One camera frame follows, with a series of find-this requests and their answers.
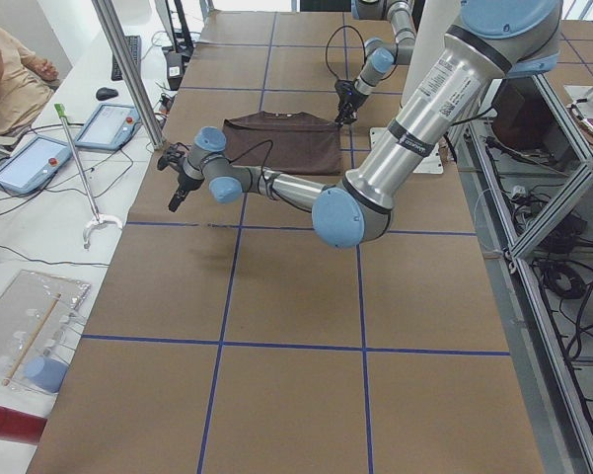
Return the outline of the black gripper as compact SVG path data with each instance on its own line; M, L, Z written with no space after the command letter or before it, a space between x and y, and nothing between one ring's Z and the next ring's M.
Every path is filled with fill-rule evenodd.
M338 114L335 118L337 124L352 124L356 121L356 111L368 99L367 95L352 89L342 89L338 93Z
M186 173L178 175L178 188L173 194L169 204L168 210L176 212L180 205L185 201L190 192L194 192L201 187L201 180L188 176Z

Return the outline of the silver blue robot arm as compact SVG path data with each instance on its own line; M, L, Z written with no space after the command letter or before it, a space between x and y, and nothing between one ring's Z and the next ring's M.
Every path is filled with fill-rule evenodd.
M388 21L394 40L385 42L376 37L366 40L363 43L364 64L357 76L335 81L338 105L334 121L339 126L357 120L357 111L392 68L410 64L415 44L413 7L414 2L408 0L351 2L355 19Z
M480 91L505 77L527 77L556 66L562 4L559 1L463 1L444 33L444 50L408 101L377 139L365 161L335 186L237 166L226 137L206 126L176 164L176 211L189 192L208 186L222 203L244 193L280 199L312 215L328 245L350 248L381 237L390 227L394 197Z

